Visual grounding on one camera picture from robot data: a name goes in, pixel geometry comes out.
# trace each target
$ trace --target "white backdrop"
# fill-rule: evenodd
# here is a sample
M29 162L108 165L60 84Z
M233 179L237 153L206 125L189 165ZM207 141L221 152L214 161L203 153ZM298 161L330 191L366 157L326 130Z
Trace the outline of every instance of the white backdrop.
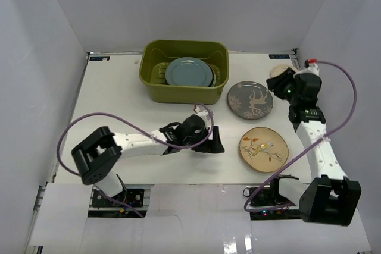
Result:
M217 40L231 50L297 48L324 0L58 0L86 51L154 39Z
M358 88L357 111L332 136L338 161L363 193L361 219L374 253L381 253L381 0L326 0L301 45L301 58L320 58L343 65ZM340 71L321 66L320 106L333 128L348 114L351 85Z
M86 54L57 0L0 0L0 253L23 253Z

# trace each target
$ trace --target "beige plate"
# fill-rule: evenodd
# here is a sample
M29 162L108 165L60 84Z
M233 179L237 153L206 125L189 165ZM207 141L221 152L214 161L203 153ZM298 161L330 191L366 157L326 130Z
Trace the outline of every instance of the beige plate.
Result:
M239 142L239 153L253 169L272 173L283 166L289 150L283 138L266 127L253 128Z
M273 67L270 71L270 77L277 77L279 76L280 74L282 74L285 70L287 70L287 68L291 68L293 69L296 73L298 72L298 69L295 68L294 66L292 65L277 65L275 67Z

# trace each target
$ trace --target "plate with bird design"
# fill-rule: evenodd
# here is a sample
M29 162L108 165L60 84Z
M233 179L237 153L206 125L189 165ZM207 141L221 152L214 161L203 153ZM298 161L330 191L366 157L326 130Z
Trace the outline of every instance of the plate with bird design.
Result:
M229 90L227 103L239 117L256 120L271 112L274 100L271 93L263 85L253 81L242 81Z
M286 163L289 149L274 130L256 127L246 132L239 141L239 153L254 170L273 173Z

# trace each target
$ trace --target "blue plate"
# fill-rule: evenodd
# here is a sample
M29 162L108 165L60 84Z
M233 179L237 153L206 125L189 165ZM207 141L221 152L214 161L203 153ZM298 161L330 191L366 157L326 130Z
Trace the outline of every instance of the blue plate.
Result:
M172 86L209 86L213 73L208 64L196 58L175 59L165 71L165 79Z

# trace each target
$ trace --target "gray plate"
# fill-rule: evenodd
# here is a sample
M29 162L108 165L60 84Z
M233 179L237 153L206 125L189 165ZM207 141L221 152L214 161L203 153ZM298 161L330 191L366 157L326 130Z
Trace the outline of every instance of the gray plate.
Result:
M242 81L227 93L227 103L239 117L255 120L265 117L273 109L273 96L259 83Z
M171 86L209 86L213 72L200 59L185 57L175 59L165 71L165 79Z

